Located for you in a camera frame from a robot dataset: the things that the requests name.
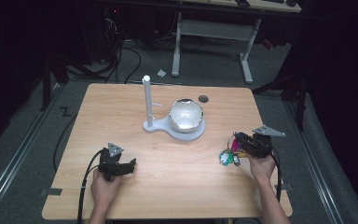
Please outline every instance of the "aluminum rail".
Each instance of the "aluminum rail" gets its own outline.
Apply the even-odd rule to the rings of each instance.
[[[283,105],[291,117],[290,120],[292,121],[292,124],[296,129],[297,136],[300,139],[301,145],[303,146],[302,148],[303,148],[305,161],[310,169],[310,175],[313,179],[313,182],[319,193],[319,196],[321,197],[322,203],[324,205],[324,209],[330,219],[330,222],[334,224],[344,223],[341,214],[337,209],[334,198],[331,194],[331,190],[327,186],[324,177],[322,175],[322,172],[319,168],[319,165],[315,160],[315,157],[313,156],[308,140],[305,134],[298,129],[298,126],[296,124],[296,110],[294,109],[294,106],[290,102],[283,102]]]
[[[11,182],[13,181],[14,177],[16,176],[17,172],[20,170],[22,163],[24,162],[25,158],[27,157],[29,151],[31,150],[32,143],[36,134],[38,133],[40,127],[42,126],[49,110],[53,103],[58,99],[63,91],[63,87],[59,86],[58,84],[54,87],[53,96],[51,99],[51,103],[46,108],[45,111],[39,112],[38,116],[36,117],[34,123],[31,125],[28,133],[25,135],[24,139],[22,140],[20,146],[17,148],[16,153],[14,154],[13,158],[7,165],[7,168],[0,176],[0,202],[2,198],[5,196],[7,189],[9,188]]]

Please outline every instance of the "desk leg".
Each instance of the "desk leg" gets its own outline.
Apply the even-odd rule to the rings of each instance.
[[[172,76],[179,76],[179,66],[180,66],[180,37],[182,33],[182,12],[178,12],[178,22],[176,25],[176,45],[175,52],[173,53],[173,63],[172,63]]]
[[[255,21],[255,25],[254,25],[254,27],[252,29],[252,32],[250,33],[250,37],[249,37],[249,41],[248,41],[248,46],[246,47],[246,51],[244,53],[240,54],[242,71],[243,71],[243,75],[245,76],[245,82],[247,84],[252,84],[253,83],[252,74],[251,74],[251,71],[249,69],[249,64],[248,64],[248,57],[249,57],[249,54],[251,52],[252,45],[255,42],[255,36],[257,35],[257,31],[258,31],[258,27],[260,26],[260,22],[261,22],[260,19]]]

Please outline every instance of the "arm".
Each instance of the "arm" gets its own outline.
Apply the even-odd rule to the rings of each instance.
[[[275,161],[271,156],[267,156],[264,159],[256,159],[248,155],[248,159],[251,163],[252,175],[255,178],[255,183],[260,192],[260,201],[265,223],[290,223],[270,183],[271,175],[275,168]]]
[[[122,176],[116,176],[113,182],[106,181],[103,174],[94,170],[91,184],[94,208],[92,209],[89,224],[103,224],[112,201],[115,199]]]

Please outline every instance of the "white stand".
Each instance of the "white stand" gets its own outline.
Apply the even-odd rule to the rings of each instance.
[[[179,141],[193,141],[202,136],[205,132],[205,119],[202,120],[198,129],[191,133],[179,133],[170,124],[170,119],[165,117],[164,119],[154,119],[152,112],[152,100],[150,90],[150,76],[144,76],[142,79],[145,86],[145,101],[146,101],[146,116],[147,121],[144,122],[144,129],[147,133],[165,132],[171,137]]]
[[[240,60],[242,65],[242,72],[245,76],[245,81],[248,84],[252,84],[253,79],[247,60],[249,53],[251,52],[252,45],[255,42],[255,36],[257,35],[260,22],[261,20],[258,19],[255,21],[255,24],[253,26],[245,26],[208,21],[190,21],[182,20],[182,13],[178,12],[178,22],[176,27],[176,45],[172,62],[172,76],[179,76],[181,35],[200,35],[216,38],[246,40],[248,44],[245,49],[245,52],[240,54]]]
[[[165,132],[169,134],[172,138],[179,140],[179,141],[193,141],[197,138],[201,137],[205,131],[205,119],[202,120],[198,129],[196,129],[192,133],[179,133],[170,125],[170,121],[168,116],[164,119],[155,119],[153,120],[153,126],[147,126],[147,121],[144,122],[144,129],[147,133],[153,132]]]

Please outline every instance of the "white pole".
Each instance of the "white pole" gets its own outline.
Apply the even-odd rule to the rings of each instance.
[[[150,76],[144,76],[142,81],[143,81],[144,86],[145,86],[147,126],[148,127],[153,127],[152,97],[151,97],[151,90],[150,90]]]

